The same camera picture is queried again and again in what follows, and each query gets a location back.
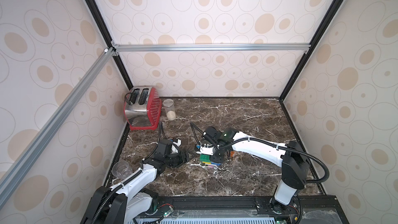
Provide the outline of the green lego brick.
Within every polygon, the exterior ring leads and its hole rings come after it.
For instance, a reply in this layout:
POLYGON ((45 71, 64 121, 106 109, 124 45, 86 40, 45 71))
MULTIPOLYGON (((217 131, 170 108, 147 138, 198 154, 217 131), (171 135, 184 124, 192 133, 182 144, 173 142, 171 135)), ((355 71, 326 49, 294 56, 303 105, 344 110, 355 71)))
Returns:
POLYGON ((200 161, 201 161, 201 162, 202 162, 202 161, 211 162, 211 160, 210 160, 210 155, 201 154, 201 155, 200 155, 200 161))

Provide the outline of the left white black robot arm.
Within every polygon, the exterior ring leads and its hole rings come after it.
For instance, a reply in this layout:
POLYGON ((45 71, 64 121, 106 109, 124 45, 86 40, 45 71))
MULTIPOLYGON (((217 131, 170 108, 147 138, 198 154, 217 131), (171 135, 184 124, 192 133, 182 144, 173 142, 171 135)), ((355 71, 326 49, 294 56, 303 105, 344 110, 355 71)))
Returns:
POLYGON ((189 153, 180 149, 180 139, 161 139, 153 154, 122 182, 98 188, 81 220, 82 224, 127 224, 141 213, 155 212, 158 194, 145 189, 167 168, 176 169, 189 161, 189 153))

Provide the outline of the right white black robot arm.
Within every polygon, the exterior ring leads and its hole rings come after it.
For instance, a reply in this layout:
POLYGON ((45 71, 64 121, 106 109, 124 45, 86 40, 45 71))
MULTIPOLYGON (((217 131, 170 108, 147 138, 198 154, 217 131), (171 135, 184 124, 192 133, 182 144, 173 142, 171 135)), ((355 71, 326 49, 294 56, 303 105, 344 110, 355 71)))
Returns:
POLYGON ((220 165, 224 163, 226 155, 232 152, 244 152, 267 160, 281 168, 281 180, 271 199, 271 206, 275 212, 281 212, 291 203, 299 191, 307 184, 323 183, 329 179, 328 167, 317 157, 303 151, 296 141, 289 143, 275 143, 228 128, 223 132, 214 127, 208 127, 200 139, 195 138, 196 152, 207 158, 204 163, 220 165), (319 179, 308 179, 311 162, 323 168, 324 175, 319 179))

